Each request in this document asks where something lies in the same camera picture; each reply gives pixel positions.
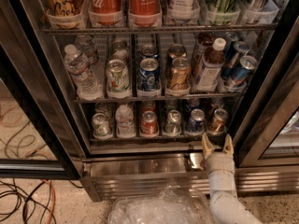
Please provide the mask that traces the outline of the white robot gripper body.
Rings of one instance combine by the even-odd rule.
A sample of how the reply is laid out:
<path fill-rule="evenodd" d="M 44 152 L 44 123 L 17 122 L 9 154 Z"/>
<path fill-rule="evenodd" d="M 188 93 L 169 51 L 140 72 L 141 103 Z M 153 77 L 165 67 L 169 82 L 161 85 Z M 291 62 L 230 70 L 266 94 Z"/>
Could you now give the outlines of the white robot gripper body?
<path fill-rule="evenodd" d="M 234 173 L 235 162 L 231 154 L 223 152 L 213 152 L 205 157 L 206 160 L 206 171 L 211 174 L 216 171 L 223 171 Z"/>

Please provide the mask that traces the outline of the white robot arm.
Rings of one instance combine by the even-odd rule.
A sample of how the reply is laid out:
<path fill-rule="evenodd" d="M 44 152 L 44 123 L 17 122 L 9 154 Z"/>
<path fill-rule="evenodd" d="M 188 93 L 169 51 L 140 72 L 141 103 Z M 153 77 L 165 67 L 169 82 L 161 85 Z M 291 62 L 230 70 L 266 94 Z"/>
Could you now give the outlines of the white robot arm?
<path fill-rule="evenodd" d="M 202 135 L 203 156 L 209 181 L 210 211 L 217 224 L 263 224 L 237 198 L 234 147 L 229 134 L 221 152 L 206 133 Z"/>

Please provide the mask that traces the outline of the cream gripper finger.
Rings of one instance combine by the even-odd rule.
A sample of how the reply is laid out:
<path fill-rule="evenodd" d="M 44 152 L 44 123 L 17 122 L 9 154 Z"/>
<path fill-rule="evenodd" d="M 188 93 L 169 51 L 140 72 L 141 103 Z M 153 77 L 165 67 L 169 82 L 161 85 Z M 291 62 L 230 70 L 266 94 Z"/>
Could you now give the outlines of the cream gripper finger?
<path fill-rule="evenodd" d="M 203 146 L 203 156 L 207 159 L 213 152 L 214 147 L 213 144 L 209 141 L 206 133 L 202 135 L 202 146 Z"/>
<path fill-rule="evenodd" d="M 227 155 L 230 155 L 231 157 L 234 156 L 234 146 L 233 146 L 232 137 L 228 133 L 225 136 L 225 142 L 224 142 L 224 147 L 222 152 Z"/>

